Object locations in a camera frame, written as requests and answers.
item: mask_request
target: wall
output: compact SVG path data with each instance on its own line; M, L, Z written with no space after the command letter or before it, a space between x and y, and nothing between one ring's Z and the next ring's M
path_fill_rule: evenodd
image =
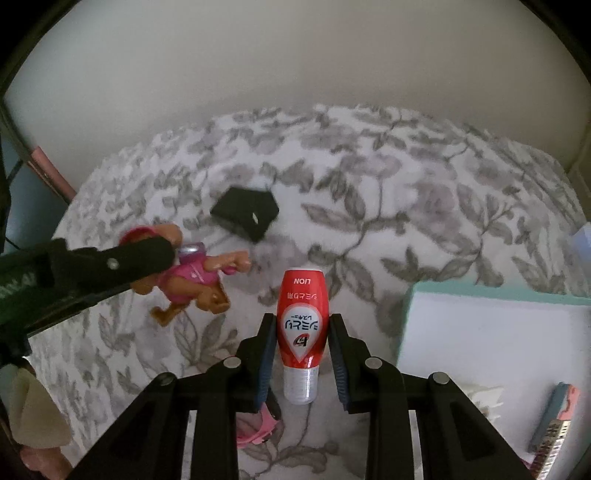
M257 106L375 102L489 128L565 164L591 89L518 0L83 0L7 94L77 187L121 147Z

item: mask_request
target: metal screw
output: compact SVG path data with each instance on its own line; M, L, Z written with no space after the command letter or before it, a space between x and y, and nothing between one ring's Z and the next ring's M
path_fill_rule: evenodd
M435 380L435 383L445 385L449 382L449 376L443 372L435 372L433 374L433 380Z
M237 356L229 356L223 361L223 366L226 368L237 368L242 363Z
M116 258L110 258L107 260L107 267L111 270L117 270L119 268L119 262L117 262Z
M367 368L371 368L372 370L377 370L382 366L382 361L375 356L370 356L369 358L365 359L365 366Z
M176 377L172 373L164 372L163 374L157 376L156 380L158 380L160 382L160 385L164 387L165 385L171 384L175 378Z

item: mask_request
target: toy figure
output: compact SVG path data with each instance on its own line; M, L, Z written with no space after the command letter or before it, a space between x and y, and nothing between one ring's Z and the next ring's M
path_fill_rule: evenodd
M183 234L171 223L134 228L121 238L119 244L139 242L155 235L165 237L177 248L179 265L133 282L131 289L140 295L147 295L154 287L162 290L170 300L169 307L166 310L155 307L150 311L161 326L167 326L192 300L201 310L214 314L230 308L230 300L220 283L219 271L226 275L249 271L251 261L248 252L236 251L208 257L201 243L182 245Z

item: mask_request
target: floral tablecloth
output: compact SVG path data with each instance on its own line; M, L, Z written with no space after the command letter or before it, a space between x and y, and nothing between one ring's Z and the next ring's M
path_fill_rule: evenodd
M269 189L280 206L256 245L209 218L230 185ZM322 268L331 310L385 359L400 340L401 299L419 280L589 294L568 245L584 217L556 160L398 108L257 110L164 132L105 159L56 236L104 249L135 225L163 222L213 254L249 249L253 269L223 279L226 314L191 306L161 328L148 312L163 295L128 291L32 339L33 365L72 427L74 462L158 373L203 372L254 335L290 267ZM285 401L281 374L277 358L284 421L239 453L241 479L362 477L368 419L343 412L329 359L309 406Z

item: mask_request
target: whiteboard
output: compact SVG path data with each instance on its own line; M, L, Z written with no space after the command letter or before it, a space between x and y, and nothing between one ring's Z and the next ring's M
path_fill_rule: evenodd
M530 462L528 443L553 388L581 396L566 441L548 476L565 478L591 443L591 307L415 293L397 362L407 374L436 371L455 383L503 386L495 422Z

